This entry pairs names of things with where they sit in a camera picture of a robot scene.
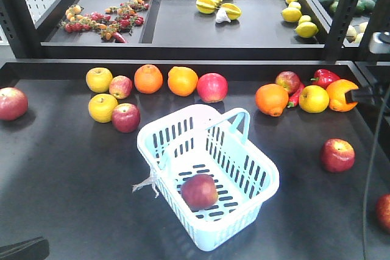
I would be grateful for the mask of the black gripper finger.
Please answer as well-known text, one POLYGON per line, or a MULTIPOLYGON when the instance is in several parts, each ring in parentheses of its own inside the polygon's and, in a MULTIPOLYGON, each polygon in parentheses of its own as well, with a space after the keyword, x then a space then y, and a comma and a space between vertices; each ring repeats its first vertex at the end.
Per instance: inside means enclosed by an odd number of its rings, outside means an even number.
POLYGON ((371 86, 366 86, 345 93, 345 100, 348 104, 352 102, 363 104, 375 104, 374 90, 371 86))

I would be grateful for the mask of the black gripper finger basket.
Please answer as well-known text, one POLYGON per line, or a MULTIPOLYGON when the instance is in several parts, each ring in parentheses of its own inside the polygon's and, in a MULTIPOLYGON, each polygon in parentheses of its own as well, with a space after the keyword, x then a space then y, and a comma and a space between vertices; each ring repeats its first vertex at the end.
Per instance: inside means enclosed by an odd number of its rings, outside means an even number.
POLYGON ((1 246, 1 259, 41 260, 48 256, 49 241, 43 237, 1 246))

